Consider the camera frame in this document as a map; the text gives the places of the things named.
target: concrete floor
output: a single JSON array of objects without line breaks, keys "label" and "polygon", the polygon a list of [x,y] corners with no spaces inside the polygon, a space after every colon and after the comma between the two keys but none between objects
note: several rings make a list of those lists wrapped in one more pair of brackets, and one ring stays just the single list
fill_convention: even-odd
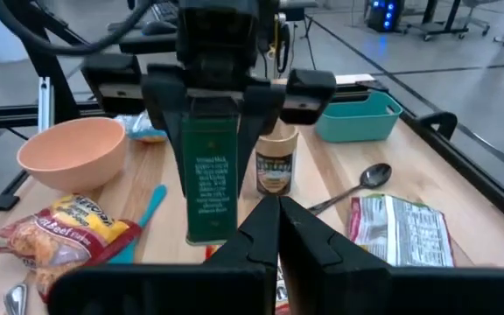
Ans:
[{"label": "concrete floor", "polygon": [[[489,21],[490,34],[471,26],[464,40],[443,35],[423,42],[417,30],[408,35],[382,35],[362,25],[362,1],[333,0],[333,9],[311,11],[316,23],[311,28],[313,57],[317,69],[336,74],[373,74],[404,106],[418,115],[448,110],[458,116],[460,125],[452,139],[504,186],[504,47],[492,42],[504,32],[504,1],[481,7],[477,18]],[[417,5],[417,1],[407,1]],[[51,8],[88,40],[105,34],[105,25],[119,21],[128,12],[123,0],[65,0],[50,2]],[[439,5],[436,17],[445,18],[448,1]],[[467,14],[461,8],[459,16]],[[416,22],[420,17],[406,17]],[[294,67],[312,68],[308,45],[299,37],[305,33],[297,24]],[[173,54],[147,55],[149,61],[174,61]],[[73,92],[79,100],[90,96],[88,86],[77,72],[79,59],[61,58]],[[256,71],[263,73],[258,60]],[[37,97],[36,75],[29,60],[0,64],[0,106],[33,103]],[[19,129],[27,136],[34,128]],[[23,141],[0,130],[0,192],[15,177],[19,167],[15,154]]]}]

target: blue plastic wrapper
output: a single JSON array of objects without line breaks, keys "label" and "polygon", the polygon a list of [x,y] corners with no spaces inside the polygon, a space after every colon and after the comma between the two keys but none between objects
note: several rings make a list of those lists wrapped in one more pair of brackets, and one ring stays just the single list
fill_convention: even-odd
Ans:
[{"label": "blue plastic wrapper", "polygon": [[153,128],[146,110],[140,115],[118,115],[115,119],[123,125],[130,139],[145,143],[159,143],[167,139],[164,130]]}]

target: plastic bowl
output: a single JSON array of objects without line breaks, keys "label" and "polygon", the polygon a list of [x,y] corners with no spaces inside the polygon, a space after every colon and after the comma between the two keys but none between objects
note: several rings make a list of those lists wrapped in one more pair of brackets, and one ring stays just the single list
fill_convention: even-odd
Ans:
[{"label": "plastic bowl", "polygon": [[114,119],[81,118],[32,137],[17,161],[40,183],[81,193],[104,185],[123,168],[127,144],[123,126]]}]

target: wooden table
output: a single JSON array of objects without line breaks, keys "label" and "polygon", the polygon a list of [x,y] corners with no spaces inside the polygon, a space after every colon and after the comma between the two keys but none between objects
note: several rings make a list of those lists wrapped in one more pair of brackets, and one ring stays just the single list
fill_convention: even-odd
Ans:
[{"label": "wooden table", "polygon": [[[340,76],[339,82],[370,76]],[[494,264],[504,267],[504,214],[447,164],[404,122],[398,121],[387,141],[375,143],[324,143],[312,127],[301,127],[297,147],[297,171],[290,196],[305,207],[326,200],[356,185],[369,165],[393,166],[392,179],[381,189],[407,200],[422,201],[445,214],[453,238],[458,266]],[[239,201],[242,222],[261,199],[256,191],[254,156]],[[153,188],[163,184],[168,194],[145,229],[137,246],[139,263],[200,263],[205,248],[186,243],[186,201],[172,147],[168,143],[129,144],[123,171],[104,187],[87,195],[115,218],[137,221],[147,206]],[[371,192],[360,192],[366,195]],[[0,227],[50,205],[63,195],[29,178],[18,189],[21,201],[8,213],[0,213]],[[320,219],[346,233],[348,202],[320,215]],[[45,314],[32,275],[12,255],[0,255],[0,315],[2,296],[14,284],[30,285],[27,314]]]}]

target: blue utensil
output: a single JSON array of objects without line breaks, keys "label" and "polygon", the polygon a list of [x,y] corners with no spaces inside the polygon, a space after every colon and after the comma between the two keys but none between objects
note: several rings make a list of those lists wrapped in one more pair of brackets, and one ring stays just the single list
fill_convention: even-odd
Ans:
[{"label": "blue utensil", "polygon": [[[155,213],[155,210],[157,210],[158,206],[161,204],[165,196],[166,196],[165,185],[160,185],[157,188],[155,188],[153,194],[150,197],[147,210],[145,210],[145,213],[139,220],[139,226],[141,228],[145,228],[147,222],[149,222],[149,220]],[[112,259],[110,259],[108,263],[133,263],[136,257],[136,245],[137,245],[137,239],[134,239],[126,248],[124,248],[121,252],[112,257]]]}]

